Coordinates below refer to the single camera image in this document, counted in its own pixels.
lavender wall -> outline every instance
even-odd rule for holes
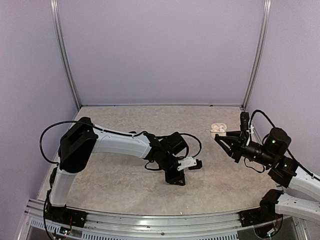
[[[84,105],[241,105],[263,0],[59,1]]]
[[[290,150],[320,175],[320,1],[273,0],[266,42],[248,109],[261,109],[292,138]],[[270,130],[254,120],[261,137]],[[319,239],[320,227],[310,227]]]
[[[39,136],[48,125],[72,119],[76,108],[48,0],[1,0],[0,33],[0,239],[11,240],[48,170]],[[49,157],[62,133],[57,127],[47,135]]]

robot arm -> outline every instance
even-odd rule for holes
[[[281,128],[271,129],[263,144],[250,140],[249,114],[240,115],[240,131],[215,136],[223,150],[239,163],[241,157],[259,163],[269,170],[268,175],[279,185],[298,190],[320,202],[320,177],[310,173],[294,158],[285,156],[291,138]],[[320,203],[290,196],[283,191],[270,190],[260,207],[240,212],[243,227],[272,221],[282,214],[295,216],[320,224]]]
[[[199,169],[201,161],[192,157],[177,157],[189,147],[178,132],[156,137],[146,131],[139,134],[114,131],[93,125],[91,119],[83,117],[74,124],[60,140],[59,166],[51,175],[52,187],[49,203],[52,207],[64,207],[76,175],[85,169],[91,153],[114,153],[135,156],[156,162],[164,171],[169,184],[186,184],[184,169]]]

black cable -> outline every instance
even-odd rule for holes
[[[251,114],[251,118],[250,118],[250,122],[249,122],[250,141],[252,141],[251,124],[252,124],[252,121],[253,121],[254,116],[256,115],[256,113],[262,114],[262,115],[268,120],[268,122],[272,125],[273,128],[276,127],[276,126],[274,125],[274,123],[270,120],[270,118],[267,116],[267,114],[265,114],[263,111],[261,111],[261,110],[259,110],[259,109],[254,110],[253,113]]]
[[[190,150],[189,146],[186,145],[184,156],[177,156],[178,160],[182,160],[182,159],[185,159],[186,157],[188,157],[189,150]]]
[[[195,158],[196,156],[198,156],[202,150],[202,144],[201,144],[201,141],[194,135],[190,134],[190,133],[180,133],[180,135],[185,135],[185,136],[189,136],[193,139],[195,139],[198,143],[199,143],[199,151],[196,153],[196,155],[193,155],[192,157]]]
[[[45,218],[45,214],[46,214],[46,206],[47,206],[47,203],[49,201],[49,195],[51,193],[51,189],[46,193],[46,198],[45,198],[45,201],[44,201],[44,204],[43,204],[43,224],[44,224],[44,230],[47,234],[47,236],[49,237],[50,240],[54,240],[49,232],[48,232],[48,229],[47,229],[47,224],[46,224],[46,218]]]
[[[265,166],[263,166],[263,165],[262,165],[262,167],[263,167],[262,171],[258,171],[258,170],[255,169],[254,167],[248,166],[247,163],[246,163],[246,160],[247,160],[247,159],[244,158],[244,165],[245,165],[247,168],[255,170],[258,174],[262,174],[262,173],[264,173],[264,172],[266,171],[266,168],[265,168]]]
[[[276,231],[273,232],[272,235],[266,235],[266,236],[264,236],[264,237],[262,237],[262,236],[260,237],[260,236],[257,235],[256,230],[254,230],[255,235],[256,235],[259,239],[271,239],[272,237],[274,237],[275,235],[277,235],[277,233],[279,233],[279,231],[280,231],[280,229],[281,229],[281,227],[282,227],[283,221],[284,221],[284,215],[282,215],[282,217],[281,217],[280,226],[279,226],[278,228],[277,228],[277,226],[278,226],[278,220],[277,220],[277,224],[273,227],[273,229],[276,229]]]
[[[156,171],[161,171],[162,169],[159,167],[159,168],[148,168],[147,167],[147,165],[148,164],[150,164],[150,163],[154,163],[155,161],[149,161],[149,162],[147,162],[145,165],[144,165],[144,168],[145,169],[147,169],[147,170],[149,170],[149,171],[154,171],[154,172],[156,172]]]
[[[43,156],[43,158],[50,164],[59,164],[57,161],[51,161],[47,158],[47,156],[45,155],[44,153],[44,150],[43,150],[43,147],[42,147],[42,140],[43,140],[43,137],[45,135],[45,133],[55,127],[55,126],[58,126],[58,125],[62,125],[62,124],[82,124],[82,125],[87,125],[87,126],[90,126],[91,128],[94,128],[94,129],[97,129],[99,131],[102,131],[102,132],[105,132],[105,133],[110,133],[110,134],[116,134],[116,135],[121,135],[121,136],[126,136],[126,137],[138,137],[144,133],[147,133],[146,131],[142,131],[140,133],[137,133],[137,134],[127,134],[127,133],[121,133],[121,132],[116,132],[116,131],[111,131],[111,130],[107,130],[107,129],[103,129],[103,128],[100,128],[100,127],[97,127],[93,124],[90,124],[90,123],[86,123],[86,122],[82,122],[82,121],[76,121],[76,120],[68,120],[68,121],[60,121],[60,122],[56,122],[50,126],[48,126],[42,133],[41,133],[41,136],[40,136],[40,140],[39,140],[39,147],[40,147],[40,152],[41,152],[41,155]]]
[[[265,140],[267,139],[267,137],[269,136],[269,134],[265,135],[264,138],[262,139],[262,145],[265,144]]]
[[[293,154],[290,152],[289,149],[287,150],[287,152],[288,152],[288,154],[290,155],[290,157],[298,163],[298,166],[299,166],[300,168],[302,168],[309,176],[311,176],[312,178],[314,178],[314,179],[316,179],[317,181],[320,182],[320,179],[319,179],[319,178],[317,178],[311,171],[309,171],[305,166],[303,166],[300,162],[298,162],[298,161],[295,159],[295,157],[293,156]]]

metal frame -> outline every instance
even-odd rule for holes
[[[247,108],[254,84],[257,78],[257,73],[262,57],[262,53],[264,50],[264,45],[265,45],[265,40],[266,40],[266,35],[267,35],[267,28],[268,28],[268,22],[270,18],[270,10],[271,10],[271,0],[264,0],[264,8],[263,8],[263,15],[262,15],[262,23],[261,23],[261,28],[260,28],[260,34],[259,34],[259,40],[258,40],[258,45],[256,48],[255,52],[255,57],[254,57],[254,62],[253,62],[253,67],[251,70],[250,74],[250,80],[248,87],[245,92],[244,100],[242,103],[242,106],[244,109]]]
[[[53,23],[54,23],[54,28],[55,28],[55,33],[57,36],[57,41],[58,41],[58,46],[60,49],[60,54],[61,54],[61,59],[63,63],[63,67],[66,73],[67,81],[71,90],[72,98],[74,101],[74,104],[79,111],[80,108],[82,107],[81,101],[79,98],[79,94],[76,88],[76,84],[74,81],[74,78],[72,76],[68,56],[67,56],[67,51],[66,51],[66,46],[64,42],[64,36],[62,32],[62,27],[61,27],[61,21],[60,21],[60,16],[59,16],[59,6],[58,6],[58,0],[50,0],[51,4],[51,12],[52,12],[52,17],[53,17]]]
[[[44,230],[43,201],[30,199],[16,233],[16,240],[26,240],[31,227]],[[238,211],[209,214],[152,216],[89,211],[84,228],[73,227],[72,239],[79,240],[237,240],[241,227]],[[304,220],[293,218],[299,240],[308,240]],[[49,231],[68,227],[46,221]],[[266,222],[255,227],[270,224]]]

speckled tabletop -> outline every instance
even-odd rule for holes
[[[212,123],[226,123],[228,131],[239,130],[238,107],[209,106],[116,106],[83,107],[76,119],[123,132],[148,131],[169,135],[190,133],[202,142],[198,158],[203,168],[185,170],[186,185],[168,185],[163,171],[144,169],[146,160],[133,156],[95,153],[71,187],[67,205],[84,210],[134,215],[191,215],[256,207],[276,186],[270,177],[235,163],[210,137]],[[189,137],[190,154],[198,143]],[[49,175],[39,192],[44,200]]]

